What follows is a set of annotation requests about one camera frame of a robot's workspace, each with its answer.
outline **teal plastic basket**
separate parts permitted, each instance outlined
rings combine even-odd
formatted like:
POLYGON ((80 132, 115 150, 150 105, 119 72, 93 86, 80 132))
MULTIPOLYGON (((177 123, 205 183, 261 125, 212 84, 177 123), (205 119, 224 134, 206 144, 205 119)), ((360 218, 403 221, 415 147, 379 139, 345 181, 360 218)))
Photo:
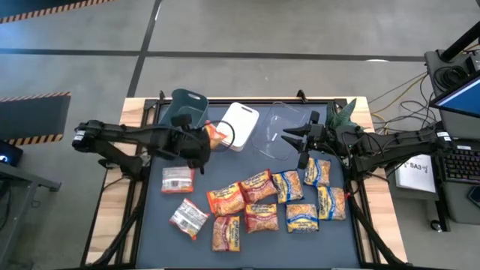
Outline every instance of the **teal plastic basket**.
POLYGON ((209 100, 187 89, 176 89, 172 92, 172 103, 160 120, 162 125, 171 125, 174 116, 189 114, 192 118, 192 126, 198 128, 205 124, 208 119, 209 100))

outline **keyboard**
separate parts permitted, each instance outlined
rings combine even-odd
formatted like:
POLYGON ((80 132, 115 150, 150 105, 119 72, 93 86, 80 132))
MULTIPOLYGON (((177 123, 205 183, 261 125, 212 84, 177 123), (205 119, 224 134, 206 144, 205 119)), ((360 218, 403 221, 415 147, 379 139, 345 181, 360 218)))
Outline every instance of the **keyboard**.
POLYGON ((455 150, 443 163, 446 181, 480 184, 480 151, 455 150))

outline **yellow and black hazard stripe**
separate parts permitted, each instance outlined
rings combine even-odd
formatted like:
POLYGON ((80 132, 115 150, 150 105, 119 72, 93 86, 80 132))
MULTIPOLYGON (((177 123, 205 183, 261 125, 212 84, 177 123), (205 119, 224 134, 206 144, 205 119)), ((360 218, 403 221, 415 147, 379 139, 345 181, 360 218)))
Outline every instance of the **yellow and black hazard stripe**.
POLYGON ((43 10, 36 10, 36 11, 31 11, 31 12, 25 12, 22 14, 17 14, 17 15, 12 15, 12 16, 6 16, 3 18, 0 18, 0 24, 2 23, 12 23, 20 20, 26 20, 30 18, 35 18, 35 17, 40 17, 43 15, 49 15, 49 14, 56 14, 60 13, 62 11, 71 11, 73 9, 77 8, 83 8, 87 7, 90 5, 96 5, 96 4, 101 4, 105 2, 112 2, 115 0, 85 0, 85 1, 78 1, 77 3, 73 4, 66 4, 62 5, 59 7, 51 7, 51 8, 46 8, 43 10))
POLYGON ((24 146, 38 143, 58 142, 59 140, 62 140, 62 138, 63 134, 50 134, 28 138, 7 139, 5 142, 11 144, 12 146, 24 146))
POLYGON ((10 102, 10 101, 26 101, 35 98, 54 98, 62 96, 71 96, 72 93, 69 91, 66 92, 56 92, 56 93, 47 93, 47 94, 35 94, 30 96, 23 97, 0 97, 0 102, 10 102))

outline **plastic container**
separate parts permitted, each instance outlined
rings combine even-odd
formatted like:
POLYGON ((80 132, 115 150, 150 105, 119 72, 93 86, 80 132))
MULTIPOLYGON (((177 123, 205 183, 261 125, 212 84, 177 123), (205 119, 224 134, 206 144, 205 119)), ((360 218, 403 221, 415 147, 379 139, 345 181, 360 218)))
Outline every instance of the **plastic container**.
POLYGON ((230 105, 222 121, 232 125, 235 131, 235 140, 232 142, 232 128, 225 123, 219 123, 217 131, 226 135, 222 140, 224 146, 230 146, 233 151, 240 152, 247 144, 248 138, 254 131, 257 124, 259 113, 250 107, 234 102, 230 105))
POLYGON ((205 124, 208 117, 209 100, 187 89, 176 89, 172 92, 172 103, 160 120, 162 125, 171 125, 174 116, 189 114, 192 126, 198 128, 205 124))
POLYGON ((294 148, 281 138, 282 135, 291 136, 285 133, 284 129, 297 128, 304 123, 304 111, 283 102, 274 102, 262 124, 256 129, 252 137, 252 144, 262 154, 285 161, 294 148))

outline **snack bag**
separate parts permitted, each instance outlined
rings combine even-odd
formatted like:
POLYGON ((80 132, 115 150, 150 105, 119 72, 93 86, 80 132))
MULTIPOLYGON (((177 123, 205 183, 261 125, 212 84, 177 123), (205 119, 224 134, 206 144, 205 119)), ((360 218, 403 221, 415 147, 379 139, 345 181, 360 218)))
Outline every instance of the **snack bag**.
POLYGON ((240 251, 240 217, 217 217, 213 223, 213 251, 240 251))
POLYGON ((303 199, 302 184, 297 171, 284 171, 271 176, 277 186, 278 203, 303 199))
POLYGON ((317 231, 317 207, 313 204, 287 205, 286 228, 289 233, 312 233, 317 231))
POLYGON ((330 185, 330 161, 310 157, 305 170, 304 183, 318 187, 330 185))
POLYGON ((221 190, 207 192, 208 204, 215 216, 234 214, 245 208, 245 201, 238 182, 221 190))
POLYGON ((187 166, 163 168, 163 193, 187 193, 194 191, 195 170, 187 166))
POLYGON ((278 230, 277 205, 254 205, 245 207, 247 233, 260 230, 278 230))
POLYGON ((210 149, 215 149, 222 140, 227 138, 227 135, 218 132, 217 128, 209 120, 206 121, 205 128, 210 136, 210 149))
POLYGON ((249 179, 240 182, 247 203, 255 203, 267 196, 277 193, 272 182, 272 173, 267 169, 249 179))
POLYGON ((200 211, 189 199, 184 199, 169 222, 195 240, 207 218, 209 218, 209 214, 200 211))
POLYGON ((343 221, 345 215, 345 193, 338 187, 318 187, 319 219, 343 221))

